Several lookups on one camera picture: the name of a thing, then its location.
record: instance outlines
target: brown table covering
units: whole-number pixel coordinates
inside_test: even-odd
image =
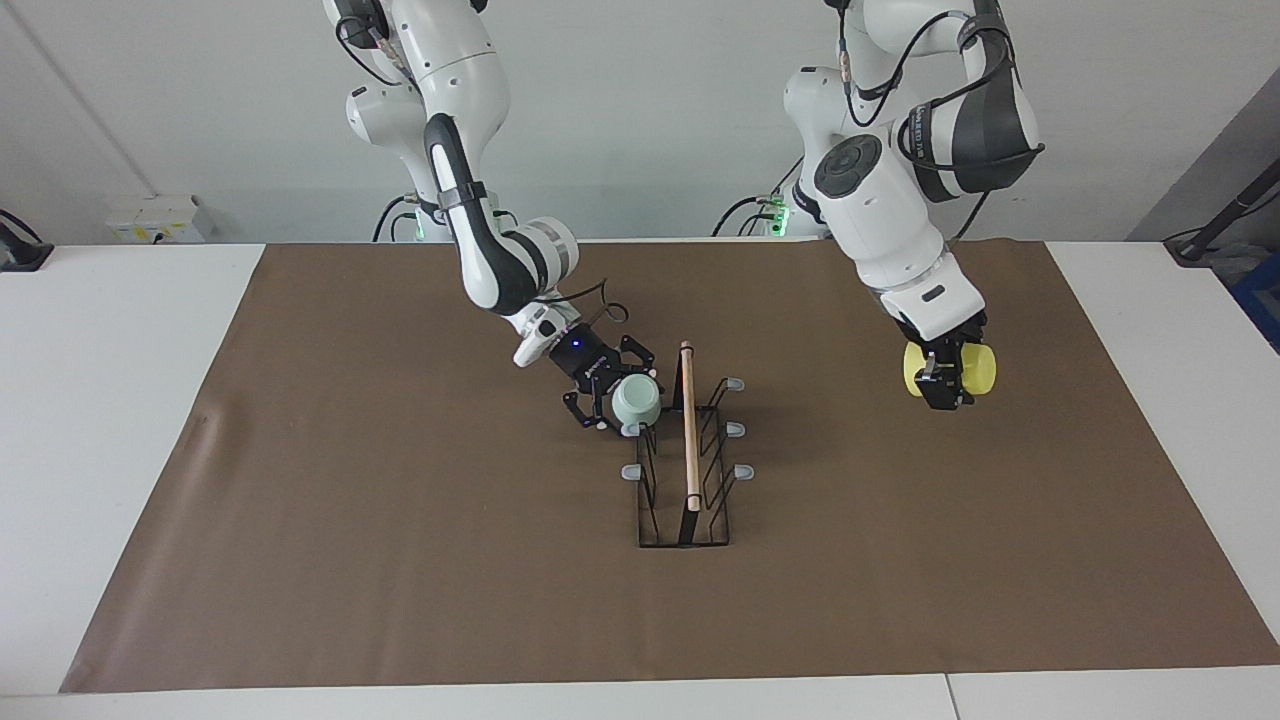
[[[273,246],[63,691],[1280,662],[1042,245],[960,249],[1001,378],[957,414],[831,243],[584,250],[602,334],[749,384],[731,547],[636,548],[630,443],[452,247]]]

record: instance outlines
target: white table surface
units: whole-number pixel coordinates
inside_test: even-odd
[[[1280,637],[1280,357],[1158,246],[1050,249]],[[0,275],[0,717],[1280,717],[1280,667],[49,697],[261,251],[64,247]]]

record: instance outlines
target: wooden stick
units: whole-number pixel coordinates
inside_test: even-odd
[[[684,370],[681,382],[685,386],[685,482],[689,484],[687,502],[690,512],[701,512],[703,488],[698,460],[701,452],[698,442],[698,396],[694,395],[694,346],[680,343],[680,365]]]

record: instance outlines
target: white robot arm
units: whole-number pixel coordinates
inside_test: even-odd
[[[996,0],[826,0],[850,14],[841,65],[803,68],[785,104],[804,140],[799,210],[826,224],[906,334],[910,389],[955,410],[995,382],[986,301],[925,197],[1011,186],[1043,150]],[[968,83],[928,102],[902,82],[910,56],[957,53]]]
[[[339,41],[348,49],[374,50],[378,68],[398,78],[353,91],[347,117],[362,140],[399,155],[421,199],[420,220],[443,210],[467,296],[511,322],[522,338],[516,365],[531,365],[549,354],[575,382],[576,392],[563,398],[575,418],[584,427],[608,428],[603,398],[630,374],[653,374],[654,359],[630,337],[618,348],[607,346],[571,299],[558,292],[579,261],[568,228],[553,218],[503,227],[488,188],[472,174],[472,163],[511,106],[506,72],[480,20],[485,5],[486,0],[325,0]],[[640,364],[622,363],[625,352]],[[579,407],[579,393],[593,397],[590,415]]]

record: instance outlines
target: cable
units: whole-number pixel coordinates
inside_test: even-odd
[[[613,320],[614,323],[617,323],[617,324],[621,325],[622,323],[626,323],[627,320],[631,319],[631,310],[627,310],[627,306],[622,305],[621,302],[609,302],[609,295],[605,291],[605,286],[608,286],[608,283],[609,283],[609,278],[604,278],[603,281],[600,281],[600,282],[595,283],[594,286],[584,290],[582,292],[575,292],[573,295],[566,295],[563,297],[539,299],[539,300],[534,300],[534,302],[538,302],[539,305],[559,305],[561,302],[570,302],[572,300],[579,300],[581,297],[586,297],[588,295],[591,295],[595,291],[599,291],[600,292],[600,310],[596,311],[596,314],[593,315],[591,319],[586,322],[588,327],[595,324],[595,322],[600,319],[600,315],[608,315],[608,318],[611,320]],[[620,318],[620,316],[614,315],[612,313],[612,310],[621,310],[622,311],[622,316]]]
[[[774,217],[769,215],[768,213],[759,213],[756,215],[751,215],[750,218],[746,219],[745,223],[742,223],[742,227],[739,228],[737,237],[742,237],[746,234],[746,225],[751,225],[751,234],[755,234],[755,225],[753,225],[751,223],[759,223],[760,220],[772,220],[773,218]]]
[[[431,218],[433,223],[440,225],[442,228],[449,227],[449,224],[444,222],[447,213],[442,210],[440,206],[436,205],[435,202],[428,202],[426,200],[419,197],[417,208],[424,213],[426,213],[426,217]]]
[[[534,302],[538,302],[539,305],[558,305],[561,302],[570,302],[572,300],[579,300],[581,297],[586,297],[588,295],[591,295],[595,291],[600,291],[600,300],[605,305],[608,305],[607,297],[604,295],[604,286],[608,284],[608,282],[609,282],[609,278],[604,278],[603,281],[593,284],[591,287],[584,290],[582,292],[575,292],[573,295],[564,295],[564,296],[553,297],[553,299],[549,299],[549,300],[534,300]]]
[[[410,202],[410,200],[407,200],[403,195],[398,195],[396,196],[396,200],[387,204],[387,208],[383,209],[383,215],[378,218],[378,225],[374,228],[374,242],[378,242],[378,238],[383,236],[383,225],[387,224],[387,218],[390,217],[392,210],[406,202]]]
[[[906,146],[906,128],[911,119],[908,118],[902,120],[902,126],[897,128],[897,151],[902,154],[916,168],[925,170],[933,170],[936,173],[960,173],[966,170],[977,170],[979,168],[998,168],[1000,165],[1007,165],[1009,163],[1016,163],[1019,160],[1029,160],[1044,151],[1044,143],[1041,142],[1030,150],[1023,150],[1021,152],[1015,152],[1007,158],[997,158],[995,160],[983,160],[980,163],[966,163],[964,165],[940,165],[937,163],[931,163],[928,160],[920,160],[911,152],[911,149]]]
[[[1178,240],[1178,238],[1180,238],[1180,237],[1187,237],[1187,236],[1189,236],[1189,234],[1196,234],[1196,233],[1201,232],[1202,229],[1204,229],[1204,228],[1207,228],[1207,227],[1208,227],[1208,225],[1201,225],[1201,227],[1198,227],[1198,228],[1192,228],[1192,229],[1189,229],[1189,231],[1183,231],[1183,232],[1179,232],[1179,233],[1174,233],[1174,234],[1171,234],[1171,236],[1166,237],[1165,240],[1161,240],[1160,242],[1161,242],[1161,243],[1165,243],[1165,242],[1169,242],[1169,241],[1171,241],[1171,240]]]
[[[844,9],[837,10],[837,13],[840,14],[840,72],[844,76],[845,81],[845,102],[849,105],[849,118],[852,119],[854,124],[860,128],[869,128],[873,124],[876,124],[876,120],[884,110],[884,105],[888,104],[890,94],[897,88],[897,85],[902,79],[902,70],[906,69],[906,60],[911,56],[911,51],[915,50],[915,45],[920,41],[922,37],[924,37],[924,33],[929,32],[929,28],[932,28],[933,26],[951,17],[959,19],[969,19],[968,15],[960,13],[959,10],[948,10],[946,13],[938,13],[937,15],[933,15],[932,18],[929,18],[927,23],[920,26],[920,29],[915,31],[915,36],[911,38],[911,42],[906,45],[906,50],[902,51],[902,56],[899,58],[897,65],[893,68],[893,74],[890,76],[888,81],[884,82],[884,85],[879,86],[878,88],[870,88],[873,91],[874,90],[883,91],[883,94],[881,95],[879,104],[876,106],[876,111],[872,114],[872,119],[864,123],[863,120],[858,119],[858,113],[854,111],[854,83],[851,76],[849,74],[849,40],[846,38],[845,35],[845,12],[846,10]]]
[[[36,231],[31,229],[31,225],[28,225],[27,223],[22,222],[22,218],[19,218],[18,215],[14,215],[13,213],[10,213],[8,210],[0,209],[0,218],[4,218],[6,220],[9,220],[10,223],[18,225],[18,229],[20,229],[22,232],[29,234],[31,238],[36,241],[36,245],[44,245],[45,243],[44,240],[40,240],[40,234]]]
[[[721,215],[721,222],[716,223],[716,229],[712,231],[712,237],[719,237],[719,231],[724,228],[724,223],[727,223],[728,219],[733,217],[733,213],[737,213],[740,209],[746,208],[748,205],[764,202],[765,200],[767,199],[764,197],[756,196],[756,197],[744,197],[737,202],[735,202],[732,208],[730,208],[728,210],[724,211],[723,215]]]
[[[987,204],[987,199],[991,197],[991,192],[992,191],[988,190],[987,192],[982,193],[982,197],[979,197],[978,202],[974,204],[973,211],[969,213],[969,219],[964,222],[964,225],[960,227],[960,232],[957,232],[951,238],[951,242],[947,243],[947,250],[951,250],[952,247],[955,247],[956,243],[960,242],[960,238],[964,237],[964,233],[969,232],[969,228],[973,227],[973,222],[977,220],[978,219],[978,214],[982,213],[982,206],[986,205]]]
[[[392,82],[392,81],[384,78],[383,76],[378,74],[376,72],[374,72],[372,68],[370,68],[369,65],[366,65],[365,61],[361,60],[358,55],[356,55],[356,53],[351,49],[351,45],[347,42],[347,38],[342,36],[342,28],[347,23],[349,23],[349,22],[357,22],[358,23],[358,22],[362,22],[362,20],[360,18],[355,17],[355,15],[344,15],[343,18],[340,18],[338,20],[338,24],[335,24],[334,28],[333,28],[334,37],[338,38],[338,45],[342,45],[342,49],[347,51],[347,55],[352,60],[355,60],[357,65],[360,65],[361,68],[364,68],[366,73],[369,73],[370,76],[372,76],[372,78],[376,79],[378,82],[385,85],[387,87],[399,87],[401,85],[403,85],[403,83],[399,83],[399,82]],[[367,29],[361,29],[361,32],[369,32],[369,31]]]
[[[399,215],[396,215],[396,219],[392,220],[392,242],[397,242],[397,240],[396,240],[396,225],[399,224],[401,220],[406,220],[406,219],[407,220],[416,220],[417,215],[415,215],[413,213],[401,213]]]
[[[778,181],[778,184],[773,186],[773,190],[769,191],[769,195],[771,196],[776,196],[777,193],[782,192],[782,186],[786,184],[788,179],[791,179],[791,176],[794,176],[795,172],[799,170],[800,165],[803,165],[803,164],[804,164],[804,155],[800,155],[800,159],[796,160],[796,164],[791,165],[791,169],[787,170],[787,174],[782,176],[782,179]],[[763,202],[760,204],[760,210],[764,210],[764,204]],[[751,229],[748,231],[748,234],[755,234],[755,222],[751,223]]]
[[[929,101],[929,106],[931,108],[940,108],[942,105],[946,105],[947,102],[951,102],[952,100],[956,100],[959,97],[964,97],[965,95],[969,95],[970,92],[973,92],[974,90],[978,90],[979,87],[982,87],[984,85],[991,85],[996,79],[996,76],[998,76],[1001,73],[1001,70],[1004,70],[1006,67],[1010,68],[1014,72],[1018,70],[1018,63],[1014,60],[1014,45],[1012,45],[1012,42],[1010,41],[1009,36],[1005,35],[1004,32],[1001,32],[1000,36],[1005,40],[1005,44],[1001,46],[1001,50],[1000,50],[1000,61],[996,63],[989,70],[987,70],[986,73],[983,73],[982,77],[979,77],[978,79],[970,82],[969,85],[966,85],[966,86],[964,86],[964,87],[961,87],[959,90],[955,90],[955,91],[952,91],[948,95],[943,95],[942,97],[937,97],[934,100],[931,100]]]

